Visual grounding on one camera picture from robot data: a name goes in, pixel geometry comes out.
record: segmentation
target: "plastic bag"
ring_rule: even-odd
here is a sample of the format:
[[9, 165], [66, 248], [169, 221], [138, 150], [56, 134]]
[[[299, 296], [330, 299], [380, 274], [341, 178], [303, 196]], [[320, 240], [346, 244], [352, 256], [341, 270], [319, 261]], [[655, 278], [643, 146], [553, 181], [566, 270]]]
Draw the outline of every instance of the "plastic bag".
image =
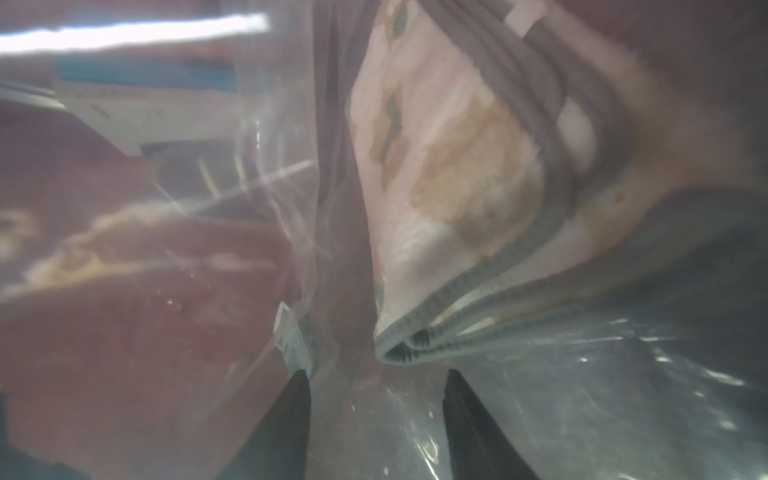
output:
[[309, 314], [310, 4], [2, 17], [9, 441], [92, 478], [213, 478], [290, 370], [316, 385], [336, 355]]

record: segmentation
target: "folded cloth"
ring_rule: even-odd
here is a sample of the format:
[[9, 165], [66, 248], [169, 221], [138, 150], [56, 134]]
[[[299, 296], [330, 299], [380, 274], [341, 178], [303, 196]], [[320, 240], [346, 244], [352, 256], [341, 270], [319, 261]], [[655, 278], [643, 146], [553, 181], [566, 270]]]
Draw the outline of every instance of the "folded cloth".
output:
[[347, 118], [384, 362], [723, 293], [690, 284], [764, 255], [728, 114], [544, 0], [382, 0]]

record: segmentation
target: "reddish surface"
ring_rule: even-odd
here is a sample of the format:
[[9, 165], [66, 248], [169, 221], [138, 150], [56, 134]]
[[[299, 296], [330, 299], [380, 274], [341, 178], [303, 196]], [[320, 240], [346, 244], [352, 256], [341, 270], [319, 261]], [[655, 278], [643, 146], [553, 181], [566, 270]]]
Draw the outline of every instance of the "reddish surface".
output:
[[[114, 6], [179, 18], [195, 15], [194, 3]], [[12, 2], [0, 30], [60, 25], [71, 7]], [[216, 48], [186, 53], [215, 58]], [[0, 69], [3, 78], [50, 78], [43, 57], [3, 59]], [[0, 262], [0, 288], [95, 217], [157, 197], [144, 159], [122, 156], [67, 114], [0, 103], [0, 148], [0, 210], [23, 209], [41, 232]], [[229, 253], [274, 268], [167, 268], [0, 303], [0, 389], [12, 444], [94, 480], [213, 478], [287, 380], [268, 342], [277, 305], [288, 299], [290, 245], [272, 227], [174, 216], [154, 226], [121, 223], [88, 248], [107, 261]]]

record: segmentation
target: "towel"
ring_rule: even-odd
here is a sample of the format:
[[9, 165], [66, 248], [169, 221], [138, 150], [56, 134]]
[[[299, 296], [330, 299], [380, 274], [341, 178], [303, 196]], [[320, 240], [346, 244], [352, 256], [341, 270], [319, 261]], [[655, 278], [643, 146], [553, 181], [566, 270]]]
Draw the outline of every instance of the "towel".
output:
[[555, 3], [382, 0], [346, 116], [384, 362], [688, 307], [763, 258], [746, 133]]

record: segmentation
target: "plastic wrap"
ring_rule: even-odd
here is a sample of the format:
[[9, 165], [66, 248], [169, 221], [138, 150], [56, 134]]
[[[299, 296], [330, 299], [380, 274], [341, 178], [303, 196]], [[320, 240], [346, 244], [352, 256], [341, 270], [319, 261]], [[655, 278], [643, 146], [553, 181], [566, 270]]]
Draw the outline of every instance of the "plastic wrap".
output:
[[[564, 3], [606, 31], [629, 18], [579, 1]], [[0, 102], [0, 391], [11, 444], [94, 480], [214, 478], [304, 368], [307, 478], [443, 480], [443, 388], [456, 368], [542, 479], [768, 478], [763, 305], [727, 322], [617, 319], [427, 365], [376, 359], [368, 225], [344, 111], [377, 6], [0, 6], [3, 35], [270, 19], [258, 33], [0, 54], [0, 80], [17, 82], [2, 85], [15, 101]], [[650, 23], [621, 23], [622, 40], [677, 65], [642, 33], [653, 25], [678, 51], [676, 24], [641, 10], [630, 16]], [[98, 81], [86, 67], [100, 68]], [[729, 85], [701, 79], [702, 68], [671, 71], [699, 78], [701, 94]], [[139, 100], [149, 127], [102, 128]], [[152, 123], [169, 100], [186, 105], [173, 128]]]
[[0, 390], [11, 445], [213, 478], [336, 347], [316, 294], [309, 2], [10, 2]]

